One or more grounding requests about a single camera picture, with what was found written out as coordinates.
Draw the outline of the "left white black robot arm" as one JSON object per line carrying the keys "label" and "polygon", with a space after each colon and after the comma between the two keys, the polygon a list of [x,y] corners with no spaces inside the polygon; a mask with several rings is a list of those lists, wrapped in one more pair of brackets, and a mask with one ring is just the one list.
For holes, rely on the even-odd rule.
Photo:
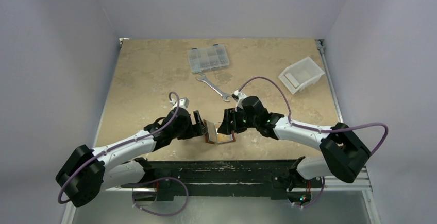
{"label": "left white black robot arm", "polygon": [[58,202],[81,207],[108,188],[136,183],[148,187],[153,183],[154,174],[147,168],[147,161],[140,157],[142,154],[168,146],[172,140],[191,139],[206,133],[199,112],[190,114],[180,106],[113,144],[94,148],[78,146],[55,177],[61,187]]}

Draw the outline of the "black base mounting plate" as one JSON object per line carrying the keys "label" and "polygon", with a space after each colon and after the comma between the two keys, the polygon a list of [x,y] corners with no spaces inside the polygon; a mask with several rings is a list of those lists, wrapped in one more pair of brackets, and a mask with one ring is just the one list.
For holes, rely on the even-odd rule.
{"label": "black base mounting plate", "polygon": [[145,176],[124,188],[157,190],[159,201],[175,196],[269,197],[299,199],[297,193],[320,189],[321,179],[305,180],[297,160],[147,161]]}

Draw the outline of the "silver open-end wrench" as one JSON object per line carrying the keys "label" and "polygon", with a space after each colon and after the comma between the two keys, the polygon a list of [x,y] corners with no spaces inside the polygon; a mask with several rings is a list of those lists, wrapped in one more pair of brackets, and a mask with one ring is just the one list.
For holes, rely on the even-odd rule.
{"label": "silver open-end wrench", "polygon": [[211,89],[213,89],[217,94],[219,94],[219,96],[222,98],[222,100],[224,102],[230,102],[231,99],[233,99],[233,97],[228,94],[223,92],[219,87],[217,87],[216,85],[214,85],[207,77],[204,73],[197,73],[198,77],[196,76],[196,80],[205,83],[207,86],[209,86]]}

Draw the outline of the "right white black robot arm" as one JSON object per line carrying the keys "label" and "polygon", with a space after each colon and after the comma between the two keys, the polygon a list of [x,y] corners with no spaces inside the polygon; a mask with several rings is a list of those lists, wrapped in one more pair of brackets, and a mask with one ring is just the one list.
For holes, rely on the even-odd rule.
{"label": "right white black robot arm", "polygon": [[289,179],[295,186],[302,186],[319,176],[335,176],[343,182],[353,183],[371,157],[370,150],[346,124],[291,124],[283,114],[269,112],[256,96],[244,98],[237,107],[226,109],[217,132],[229,135],[249,128],[256,129],[264,137],[297,142],[321,152],[320,157],[301,159],[290,171]]}

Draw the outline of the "brown leather card holder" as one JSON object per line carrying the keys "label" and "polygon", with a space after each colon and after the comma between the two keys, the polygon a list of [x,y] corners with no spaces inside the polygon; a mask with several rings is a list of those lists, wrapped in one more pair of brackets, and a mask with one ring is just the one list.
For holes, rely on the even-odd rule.
{"label": "brown leather card holder", "polygon": [[205,134],[206,143],[220,145],[236,141],[234,134],[226,135],[218,133],[218,128],[220,127],[222,122],[211,122],[208,120],[204,120],[204,124],[207,128],[207,133]]}

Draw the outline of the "white card in bin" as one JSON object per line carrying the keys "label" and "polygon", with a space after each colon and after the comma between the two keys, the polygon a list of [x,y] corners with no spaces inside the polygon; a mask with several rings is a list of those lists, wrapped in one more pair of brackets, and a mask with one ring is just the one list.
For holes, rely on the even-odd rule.
{"label": "white card in bin", "polygon": [[291,73],[286,73],[284,76],[287,78],[287,80],[292,84],[294,88],[298,88],[300,86],[299,81]]}

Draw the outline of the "clear plastic screw organizer box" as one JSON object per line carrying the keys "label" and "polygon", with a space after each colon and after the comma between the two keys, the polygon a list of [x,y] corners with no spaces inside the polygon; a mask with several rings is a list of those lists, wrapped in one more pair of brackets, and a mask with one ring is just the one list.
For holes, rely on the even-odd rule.
{"label": "clear plastic screw organizer box", "polygon": [[192,48],[187,51],[188,63],[193,74],[217,71],[230,65],[225,45]]}

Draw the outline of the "white plastic bin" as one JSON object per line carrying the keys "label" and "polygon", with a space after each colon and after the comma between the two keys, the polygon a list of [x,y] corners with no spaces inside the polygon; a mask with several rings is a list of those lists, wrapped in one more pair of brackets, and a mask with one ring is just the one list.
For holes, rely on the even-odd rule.
{"label": "white plastic bin", "polygon": [[[298,88],[294,88],[292,84],[284,76],[286,73],[291,73],[300,83]],[[325,71],[318,66],[311,57],[305,57],[300,61],[286,67],[278,76],[278,79],[290,91],[291,94],[301,92],[306,87],[317,83],[325,74]]]}

